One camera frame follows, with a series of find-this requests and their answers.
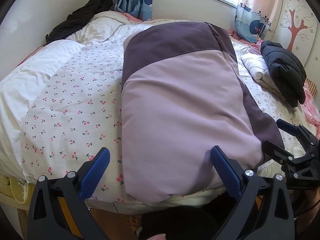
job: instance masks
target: blue gripper pad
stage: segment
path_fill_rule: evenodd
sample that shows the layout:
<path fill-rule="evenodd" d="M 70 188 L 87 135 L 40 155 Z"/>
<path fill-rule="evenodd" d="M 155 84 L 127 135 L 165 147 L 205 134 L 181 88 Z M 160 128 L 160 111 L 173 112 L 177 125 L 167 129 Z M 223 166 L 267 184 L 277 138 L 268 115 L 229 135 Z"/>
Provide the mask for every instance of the blue gripper pad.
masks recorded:
<path fill-rule="evenodd" d="M 91 198 L 103 173 L 110 163 L 110 151 L 103 149 L 80 182 L 79 198 L 85 201 Z"/>
<path fill-rule="evenodd" d="M 285 132 L 291 134 L 292 136 L 299 135 L 298 128 L 295 127 L 294 125 L 292 125 L 282 119 L 278 119 L 276 123 L 277 123 L 278 128 L 281 129 L 282 131 L 285 131 Z"/>
<path fill-rule="evenodd" d="M 230 163 L 233 165 L 236 163 L 238 166 L 235 168 L 240 168 L 243 172 L 242 167 L 237 161 L 229 159 L 219 146 L 215 146 L 211 149 L 210 159 L 229 195 L 239 201 L 242 196 L 241 179 Z"/>

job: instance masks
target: tree painting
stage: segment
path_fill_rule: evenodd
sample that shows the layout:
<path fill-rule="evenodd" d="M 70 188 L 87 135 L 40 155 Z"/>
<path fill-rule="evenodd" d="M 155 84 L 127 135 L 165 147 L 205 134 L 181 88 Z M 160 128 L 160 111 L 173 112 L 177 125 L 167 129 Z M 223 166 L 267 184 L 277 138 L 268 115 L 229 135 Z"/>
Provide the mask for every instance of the tree painting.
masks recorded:
<path fill-rule="evenodd" d="M 299 36 L 302 39 L 302 41 L 304 41 L 305 39 L 307 40 L 309 39 L 308 35 L 306 35 L 305 33 L 299 33 L 299 32 L 303 29 L 310 29 L 310 32 L 313 33 L 313 30 L 311 29 L 313 25 L 308 26 L 308 22 L 310 21 L 309 20 L 310 18 L 314 17 L 313 13 L 310 13 L 310 16 L 305 16 L 303 18 L 299 17 L 297 12 L 303 9 L 307 9 L 307 7 L 305 4 L 301 5 L 300 0 L 297 0 L 298 5 L 293 9 L 291 9 L 292 8 L 292 6 L 290 5 L 291 1 L 292 0 L 287 0 L 288 9 L 284 10 L 284 18 L 282 18 L 282 20 L 284 20 L 284 23 L 280 23 L 280 26 L 282 28 L 288 28 L 289 31 L 291 32 L 291 40 L 287 48 L 287 50 L 289 51 L 292 51 L 293 43 L 297 36 Z"/>

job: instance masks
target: black jacket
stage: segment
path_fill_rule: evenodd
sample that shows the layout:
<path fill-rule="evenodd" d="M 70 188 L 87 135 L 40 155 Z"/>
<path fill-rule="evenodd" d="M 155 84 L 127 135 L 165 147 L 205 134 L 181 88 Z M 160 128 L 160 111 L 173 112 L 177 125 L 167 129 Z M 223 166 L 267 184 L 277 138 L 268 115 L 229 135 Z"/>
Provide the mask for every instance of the black jacket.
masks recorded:
<path fill-rule="evenodd" d="M 81 30 L 93 18 L 93 16 L 100 12 L 106 12 L 113 6 L 112 0 L 90 0 L 85 6 L 70 14 L 66 21 L 55 27 L 52 32 L 46 36 L 47 44 L 63 40 Z"/>
<path fill-rule="evenodd" d="M 271 78 L 291 107 L 303 104 L 306 95 L 303 85 L 306 72 L 300 60 L 281 44 L 264 41 L 261 43 L 261 54 L 266 61 Z"/>

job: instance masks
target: silver bolt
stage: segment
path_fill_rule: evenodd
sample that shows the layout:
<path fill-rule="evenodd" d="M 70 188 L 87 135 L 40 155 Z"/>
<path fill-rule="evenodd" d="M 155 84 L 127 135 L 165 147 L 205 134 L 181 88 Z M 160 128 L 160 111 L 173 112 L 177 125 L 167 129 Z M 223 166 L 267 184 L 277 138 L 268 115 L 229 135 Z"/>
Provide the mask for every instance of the silver bolt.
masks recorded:
<path fill-rule="evenodd" d="M 39 180 L 40 182 L 44 181 L 44 180 L 45 180 L 45 176 L 44 176 L 44 175 L 41 175 L 41 176 L 38 178 L 38 180 Z"/>
<path fill-rule="evenodd" d="M 76 173 L 74 171 L 70 171 L 68 174 L 67 174 L 67 177 L 68 178 L 74 178 L 76 176 Z"/>
<path fill-rule="evenodd" d="M 244 173 L 249 177 L 252 177 L 254 175 L 252 170 L 246 170 Z"/>
<path fill-rule="evenodd" d="M 280 175 L 280 174 L 276 174 L 276 179 L 277 179 L 277 180 L 282 180 L 283 177 L 282 177 L 282 175 Z"/>

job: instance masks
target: black cable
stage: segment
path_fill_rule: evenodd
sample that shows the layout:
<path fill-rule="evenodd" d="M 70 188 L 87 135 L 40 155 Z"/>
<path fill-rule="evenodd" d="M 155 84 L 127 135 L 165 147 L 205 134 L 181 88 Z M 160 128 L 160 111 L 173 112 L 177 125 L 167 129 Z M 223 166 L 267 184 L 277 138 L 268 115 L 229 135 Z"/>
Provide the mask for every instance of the black cable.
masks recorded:
<path fill-rule="evenodd" d="M 316 204 L 314 204 L 312 207 L 308 208 L 307 210 L 303 211 L 303 212 L 299 212 L 297 214 L 294 214 L 294 217 L 298 217 L 301 216 L 307 212 L 309 212 L 310 210 L 312 210 L 313 208 L 315 208 L 318 204 L 320 203 L 320 199 L 318 200 L 318 202 Z"/>

